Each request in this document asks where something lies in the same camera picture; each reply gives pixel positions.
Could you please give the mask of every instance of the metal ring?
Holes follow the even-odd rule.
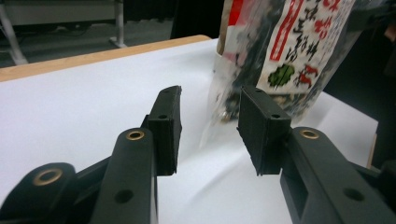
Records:
[[[309,139],[318,139],[319,138],[319,135],[311,130],[301,130],[300,135],[302,135],[304,138],[309,138]]]
[[[42,179],[43,175],[53,173],[49,179]],[[48,170],[41,171],[33,179],[33,184],[36,186],[45,186],[57,181],[64,172],[59,168],[51,168]]]
[[[145,136],[145,133],[141,131],[132,131],[126,135],[126,138],[132,141],[136,141],[142,139]]]

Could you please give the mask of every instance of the plastic bag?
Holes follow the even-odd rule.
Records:
[[[316,101],[361,32],[348,15],[382,0],[245,0],[215,63],[213,122],[238,118],[240,88],[267,92],[297,122]]]

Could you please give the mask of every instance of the chair leg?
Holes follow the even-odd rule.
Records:
[[[6,32],[6,38],[11,46],[10,54],[12,60],[16,65],[28,63],[21,52],[20,45],[18,44],[17,37],[15,36],[14,29],[12,28],[11,22],[6,13],[5,5],[2,1],[0,1],[0,20]]]
[[[116,14],[117,36],[110,37],[110,42],[120,49],[127,48],[127,46],[124,44],[123,0],[115,0],[114,8]]]

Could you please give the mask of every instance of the screw hole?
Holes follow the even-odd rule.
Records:
[[[364,200],[364,196],[356,189],[344,189],[344,194],[354,201],[361,202]]]
[[[63,174],[63,171],[58,168],[52,168],[41,171],[35,176],[33,184],[36,186],[45,186],[57,181]]]
[[[309,139],[318,139],[319,138],[319,135],[317,133],[310,131],[310,130],[301,130],[300,135],[302,135],[305,138],[309,138]]]
[[[133,131],[126,135],[126,138],[132,141],[139,140],[145,136],[145,133],[140,131]]]
[[[134,193],[129,189],[120,190],[114,200],[116,203],[128,203],[134,197]]]

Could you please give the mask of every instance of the white table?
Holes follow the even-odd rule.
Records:
[[[205,132],[216,45],[209,40],[0,82],[0,202],[37,166],[64,161],[80,171],[109,156],[118,134],[140,125],[158,92],[180,85],[177,174],[159,177],[160,223],[291,223],[279,176],[256,176],[233,125],[215,139]],[[302,124],[366,165],[375,120],[322,93]]]

